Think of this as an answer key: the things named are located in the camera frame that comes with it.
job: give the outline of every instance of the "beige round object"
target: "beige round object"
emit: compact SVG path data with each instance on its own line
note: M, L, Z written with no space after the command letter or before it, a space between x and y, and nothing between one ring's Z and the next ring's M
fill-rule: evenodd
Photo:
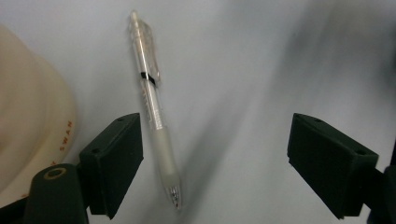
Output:
M33 176L63 160L75 126L61 76L0 24L0 207L26 197Z

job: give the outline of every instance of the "black object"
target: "black object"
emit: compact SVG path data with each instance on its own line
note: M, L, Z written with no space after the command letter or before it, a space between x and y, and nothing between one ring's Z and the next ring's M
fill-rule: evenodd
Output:
M294 114L288 156L337 218L358 216L366 203L367 223L396 223L395 166L377 171L372 150L320 119Z
M80 164L39 172L29 197L0 209L2 224L88 223L94 215L113 218L143 160L139 114L114 120L79 154Z

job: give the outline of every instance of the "pen grip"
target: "pen grip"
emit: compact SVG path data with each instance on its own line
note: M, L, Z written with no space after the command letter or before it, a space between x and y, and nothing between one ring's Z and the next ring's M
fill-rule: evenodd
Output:
M165 188L170 188L180 184L180 178L172 151L169 132L166 127L160 130L153 130L152 137L154 150L160 166L160 175Z

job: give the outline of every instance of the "white pen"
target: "white pen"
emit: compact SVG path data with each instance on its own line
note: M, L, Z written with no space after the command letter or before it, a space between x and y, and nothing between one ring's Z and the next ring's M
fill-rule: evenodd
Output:
M181 208L180 177L178 175L168 129L164 123L163 110L160 107L157 88L160 73L154 56L151 29L131 13L131 38L134 42L134 53L141 76L143 96L148 112L153 146L159 163L163 187L176 209Z

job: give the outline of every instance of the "pen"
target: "pen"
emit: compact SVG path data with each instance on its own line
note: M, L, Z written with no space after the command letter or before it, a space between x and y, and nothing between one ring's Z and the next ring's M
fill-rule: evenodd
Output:
M130 29L137 67L141 76L141 86L148 112L148 123L154 143L154 152L159 163L161 180L166 194L171 199L173 205L176 209L180 209L180 177L157 92L161 79L154 56L151 29L146 23L137 18L135 11L131 13Z

